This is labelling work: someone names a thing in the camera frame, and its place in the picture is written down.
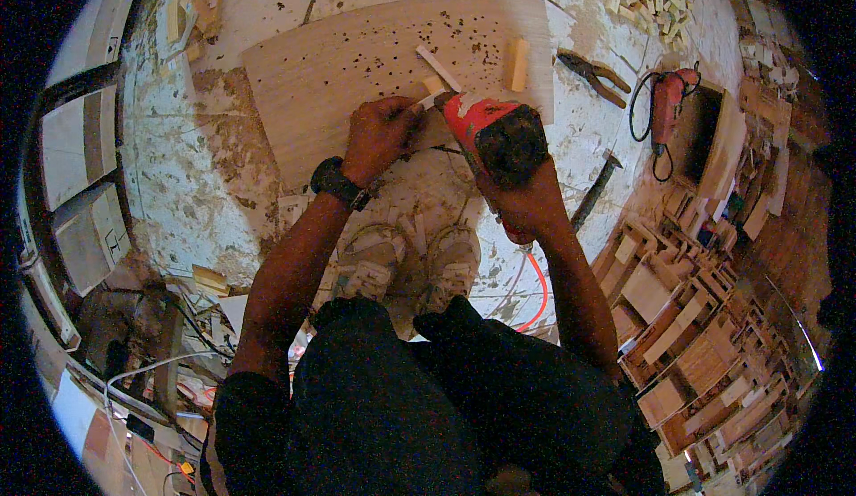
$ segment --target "concrete floor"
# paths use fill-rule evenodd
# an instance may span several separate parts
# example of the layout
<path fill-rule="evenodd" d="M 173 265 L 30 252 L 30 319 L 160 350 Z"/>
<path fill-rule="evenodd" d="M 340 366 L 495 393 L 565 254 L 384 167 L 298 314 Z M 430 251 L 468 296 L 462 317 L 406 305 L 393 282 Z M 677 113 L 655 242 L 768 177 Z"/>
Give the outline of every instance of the concrete floor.
<path fill-rule="evenodd" d="M 316 0 L 312 20 L 390 1 L 395 0 Z M 604 62 L 632 87 L 659 62 L 692 66 L 698 60 L 705 79 L 737 92 L 742 63 L 728 0 L 695 0 L 687 55 L 666 52 L 658 37 L 613 17 L 604 9 L 605 0 L 553 1 L 561 7 L 547 4 L 554 51 L 562 46 Z M 280 182 L 240 52 L 297 27 L 309 0 L 223 0 L 218 40 L 190 70 L 172 72 L 165 63 L 165 3 L 156 0 L 156 7 L 147 9 L 155 13 L 138 19 L 123 51 L 127 74 L 121 155 L 137 256 L 160 273 L 189 275 L 192 264 L 208 266 L 227 275 L 230 285 L 246 288 L 267 249 L 288 228 L 278 199 L 300 190 L 286 190 Z M 650 148 L 632 141 L 629 110 L 599 98 L 561 64 L 554 67 L 553 85 L 556 120 L 545 131 L 568 211 L 576 209 L 592 185 L 607 149 L 626 167 L 615 172 L 578 234 L 591 261 L 634 186 L 650 173 Z M 647 101 L 646 94 L 640 98 Z M 637 112 L 638 128 L 646 120 L 647 111 Z M 386 219 L 390 206 L 422 212 L 431 241 L 457 220 L 468 198 L 477 197 L 472 174 L 460 157 L 435 151 L 396 164 L 382 194 L 383 200 L 351 218 L 344 241 L 360 225 Z M 527 322 L 541 303 L 536 273 L 525 266 L 513 296 L 499 306 L 523 255 L 485 209 L 477 233 L 482 260 L 471 296 L 474 306 L 511 326 Z M 538 245 L 533 252 L 546 272 Z M 550 300 L 533 327 L 553 322 Z"/>

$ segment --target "red electric drill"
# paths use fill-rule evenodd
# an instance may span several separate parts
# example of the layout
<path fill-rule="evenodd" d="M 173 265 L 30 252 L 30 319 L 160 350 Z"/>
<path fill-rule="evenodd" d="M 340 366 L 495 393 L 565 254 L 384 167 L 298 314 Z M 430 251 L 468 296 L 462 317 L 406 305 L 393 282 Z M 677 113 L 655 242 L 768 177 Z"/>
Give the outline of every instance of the red electric drill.
<path fill-rule="evenodd" d="M 650 117 L 648 127 L 642 137 L 636 136 L 634 132 L 634 107 L 636 106 L 636 97 L 642 86 L 648 81 L 648 78 L 654 78 L 651 86 L 652 95 L 650 97 Z M 674 163 L 672 163 L 672 155 L 669 152 L 669 139 L 675 132 L 677 119 L 680 115 L 681 102 L 684 98 L 695 93 L 701 83 L 701 74 L 699 73 L 699 62 L 691 69 L 679 69 L 664 73 L 652 72 L 639 84 L 633 98 L 630 101 L 630 135 L 636 141 L 644 141 L 650 132 L 650 145 L 654 150 L 654 166 L 652 168 L 654 178 L 658 182 L 666 182 L 672 176 Z M 657 162 L 663 154 L 669 156 L 669 174 L 665 178 L 659 178 L 657 175 Z"/>
<path fill-rule="evenodd" d="M 502 190 L 525 186 L 547 159 L 541 116 L 529 105 L 480 99 L 472 93 L 444 93 L 434 99 L 434 105 L 461 145 L 470 169 L 484 172 Z M 515 244 L 535 240 L 505 220 L 502 227 Z"/>

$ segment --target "foot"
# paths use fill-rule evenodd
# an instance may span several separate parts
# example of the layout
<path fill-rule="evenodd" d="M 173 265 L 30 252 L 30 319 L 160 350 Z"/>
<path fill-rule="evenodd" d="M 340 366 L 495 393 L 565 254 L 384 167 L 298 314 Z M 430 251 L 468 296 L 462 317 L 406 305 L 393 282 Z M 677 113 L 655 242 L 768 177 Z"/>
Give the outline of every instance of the foot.
<path fill-rule="evenodd" d="M 388 224 L 360 229 L 339 253 L 333 298 L 363 298 L 380 302 L 404 260 L 405 239 Z"/>
<path fill-rule="evenodd" d="M 481 247 L 471 229 L 454 225 L 437 235 L 428 249 L 428 286 L 420 313 L 445 312 L 454 296 L 469 296 L 480 261 Z"/>

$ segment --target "man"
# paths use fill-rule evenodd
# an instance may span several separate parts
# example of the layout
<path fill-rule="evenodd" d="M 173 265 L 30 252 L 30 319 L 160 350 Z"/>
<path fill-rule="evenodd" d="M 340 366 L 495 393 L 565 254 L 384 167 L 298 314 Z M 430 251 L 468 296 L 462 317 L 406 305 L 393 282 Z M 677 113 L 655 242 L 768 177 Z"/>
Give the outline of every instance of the man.
<path fill-rule="evenodd" d="M 407 252 L 394 227 L 358 232 L 340 254 L 333 300 L 310 306 L 352 207 L 408 153 L 415 100 L 351 116 L 343 161 L 313 176 L 317 196 L 259 269 L 198 490 L 223 494 L 664 493 L 615 359 L 615 328 L 565 212 L 552 159 L 523 190 L 477 185 L 547 256 L 562 348 L 481 319 L 466 301 L 477 238 L 453 226 L 432 243 L 429 287 L 404 343 L 380 304 Z M 318 334 L 294 373 L 304 319 Z M 651 478 L 653 488 L 640 483 Z"/>

